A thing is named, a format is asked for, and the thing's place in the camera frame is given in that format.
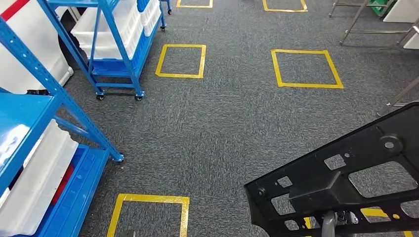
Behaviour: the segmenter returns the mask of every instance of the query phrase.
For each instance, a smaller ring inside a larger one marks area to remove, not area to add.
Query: white plastic crate
[[[138,42],[141,38],[141,34],[143,32],[143,26],[140,22],[140,19],[136,22],[137,27],[134,28],[134,31],[132,32],[130,36],[130,41],[125,44],[124,47],[126,50],[126,53],[128,54],[128,58],[132,59],[135,53],[135,49],[137,49]],[[87,58],[90,59],[91,49],[92,45],[80,45],[80,48],[86,53]],[[94,50],[94,59],[122,59],[121,53],[119,52],[119,49],[117,45],[112,44],[110,46],[96,46]]]
[[[144,11],[141,12],[141,23],[143,26],[147,25],[150,21],[150,18],[153,17],[153,13],[156,11],[156,7],[160,6],[159,0],[150,0],[145,7]]]
[[[71,34],[77,38],[80,45],[92,45],[94,25],[96,22],[97,8],[90,7],[81,16],[80,20],[71,30]],[[118,32],[124,45],[130,41],[130,37],[134,28],[137,27],[137,21],[140,19],[135,0],[121,0],[112,11]],[[103,12],[99,18],[99,25],[97,28],[96,46],[116,46],[114,37],[109,29]]]
[[[146,24],[144,25],[145,36],[149,37],[151,35],[151,33],[154,30],[154,27],[159,21],[161,13],[162,11],[160,11],[159,5],[156,5],[152,17],[150,17],[149,21],[146,22]]]
[[[36,232],[77,146],[69,133],[51,120],[0,208],[0,237]]]

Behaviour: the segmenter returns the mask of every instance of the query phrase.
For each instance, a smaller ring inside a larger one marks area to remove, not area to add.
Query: red item
[[[64,173],[63,179],[61,180],[60,185],[57,188],[57,191],[55,192],[54,196],[51,200],[51,205],[55,205],[58,201],[58,199],[61,196],[61,193],[63,192],[65,186],[67,185],[68,181],[70,180],[71,174],[73,173],[74,168],[72,165],[69,165],[66,172]]]
[[[26,5],[29,0],[17,0],[15,1],[6,11],[4,11],[0,16],[4,21],[8,21],[17,11],[19,11],[24,5]]]

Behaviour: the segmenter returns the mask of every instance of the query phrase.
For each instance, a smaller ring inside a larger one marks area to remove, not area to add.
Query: blue rolling cart
[[[135,90],[135,99],[141,100],[144,96],[144,91],[140,87],[139,78],[141,71],[144,67],[147,59],[148,52],[150,51],[151,44],[153,42],[154,35],[158,29],[158,24],[154,27],[152,34],[149,37],[142,35],[140,42],[135,50],[133,59],[130,60],[124,44],[121,39],[121,35],[118,32],[115,24],[115,19],[112,15],[112,11],[118,4],[119,0],[37,0],[45,14],[56,28],[59,36],[68,47],[70,53],[75,58],[76,62],[80,66],[81,70],[86,75],[89,82],[93,85],[96,92],[96,98],[103,100],[105,91],[102,87],[123,87],[133,88]],[[143,5],[147,0],[137,0],[138,5]],[[61,22],[56,17],[54,9],[59,6],[70,6],[70,7],[97,7],[96,24],[94,28],[92,51],[90,55],[89,65],[87,65],[82,55],[79,53],[78,48],[74,45],[67,31],[64,29]],[[160,3],[160,10],[162,14],[159,20],[162,25],[160,28],[162,31],[166,28],[165,18],[163,15],[162,5]],[[94,46],[97,37],[97,26],[101,12],[109,25],[111,33],[118,46],[118,50],[121,53],[122,60],[117,59],[102,59],[94,60]],[[131,83],[102,83],[98,82],[97,77],[119,77],[119,78],[130,78]]]
[[[0,88],[0,194],[18,173],[28,153],[51,119],[69,131],[82,135],[100,148],[79,145],[71,161],[74,171],[57,203],[51,205],[34,236],[76,237],[109,155],[113,161],[124,156],[109,142],[48,70],[0,18],[0,42],[50,92],[50,95],[19,95]],[[55,115],[63,106],[82,128]],[[10,144],[5,137],[12,137]]]

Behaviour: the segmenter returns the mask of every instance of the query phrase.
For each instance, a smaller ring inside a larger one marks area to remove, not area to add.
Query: black plastic panel
[[[331,170],[325,160],[340,155],[345,166]],[[411,103],[377,119],[315,151],[312,151],[245,185],[252,223],[270,237],[319,236],[321,230],[307,229],[304,217],[314,216],[321,225],[323,215],[351,211],[358,224],[336,227],[336,234],[419,230],[419,219],[409,217],[400,207],[419,199],[418,188],[379,197],[365,198],[348,175],[389,161],[401,164],[419,181],[419,103]],[[277,180],[287,176],[288,187]],[[296,213],[280,215],[271,200],[289,194]],[[390,221],[369,223],[362,208],[380,207]],[[294,220],[299,230],[290,231],[285,221]]]

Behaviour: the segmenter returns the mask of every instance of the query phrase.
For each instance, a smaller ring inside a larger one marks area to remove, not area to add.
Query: yellow tape square
[[[213,0],[209,0],[209,5],[208,6],[201,6],[201,5],[198,5],[198,6],[195,6],[195,5],[180,5],[180,2],[181,2],[182,0],[177,0],[177,3],[176,3],[176,7],[191,7],[191,8],[212,8],[212,1]]]
[[[292,9],[271,9],[268,7],[268,4],[266,3],[266,0],[262,0],[263,8],[265,11],[280,11],[280,12],[307,12],[307,4],[305,4],[304,0],[300,0],[302,9],[292,10]]]
[[[373,208],[363,208],[361,209],[362,214],[364,216],[375,216],[375,217],[388,217],[381,209],[373,209]],[[405,237],[413,237],[411,231],[403,231]]]
[[[112,213],[111,223],[106,237],[114,237],[118,224],[119,215],[124,201],[143,201],[143,202],[159,202],[159,203],[177,203],[182,204],[180,215],[180,232],[179,237],[186,237],[188,230],[188,214],[189,214],[189,198],[177,196],[160,196],[160,195],[142,195],[142,194],[119,194],[115,203],[114,212]]]
[[[166,51],[168,47],[183,47],[183,48],[201,48],[201,59],[199,62],[199,71],[198,74],[173,74],[173,73],[162,73],[162,66],[163,61],[165,59]],[[207,51],[207,46],[204,44],[165,44],[163,45],[162,52],[160,54],[159,63],[157,64],[156,68],[156,75],[159,77],[166,77],[166,78],[196,78],[201,79],[204,78],[204,66],[205,66],[205,54]]]
[[[276,53],[305,53],[305,54],[323,54],[327,60],[327,63],[332,71],[333,77],[335,78],[336,84],[310,84],[310,83],[287,83],[282,82],[281,74],[279,72],[278,59]],[[290,87],[309,87],[309,88],[329,88],[329,89],[343,89],[342,82],[340,81],[339,75],[337,74],[336,68],[332,62],[332,59],[327,50],[288,50],[288,49],[272,49],[272,62],[274,65],[276,81],[279,87],[290,86]]]

